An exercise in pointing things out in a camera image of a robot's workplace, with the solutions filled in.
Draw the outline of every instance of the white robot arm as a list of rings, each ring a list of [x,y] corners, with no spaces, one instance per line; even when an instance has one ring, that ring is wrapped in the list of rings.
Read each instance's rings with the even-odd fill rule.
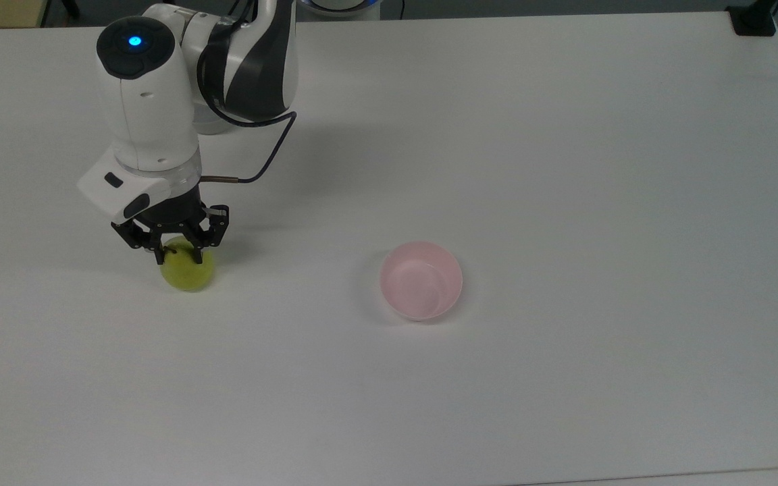
[[[284,113],[297,81],[293,2],[257,0],[252,22],[157,4],[100,34],[96,64],[113,140],[78,187],[129,245],[151,250],[158,264],[161,235],[184,235],[199,264],[201,250],[218,246],[229,222],[227,206],[201,202],[195,107],[237,126],[289,119],[272,157],[290,129],[296,114]],[[201,227],[206,218],[208,229]]]

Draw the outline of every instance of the white table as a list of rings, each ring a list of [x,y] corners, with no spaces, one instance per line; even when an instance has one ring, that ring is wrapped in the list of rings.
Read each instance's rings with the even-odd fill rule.
[[[75,182],[99,30],[0,32],[0,486],[778,467],[778,36],[725,13],[299,26],[300,113],[179,293]],[[253,173],[275,130],[201,141]],[[405,323],[383,255],[465,271]]]

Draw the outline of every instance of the pink bowl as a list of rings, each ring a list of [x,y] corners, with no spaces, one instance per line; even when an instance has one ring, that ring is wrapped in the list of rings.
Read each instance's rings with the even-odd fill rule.
[[[380,290],[398,314],[414,321],[450,310],[461,295],[461,267],[441,246],[428,241],[392,250],[380,269]]]

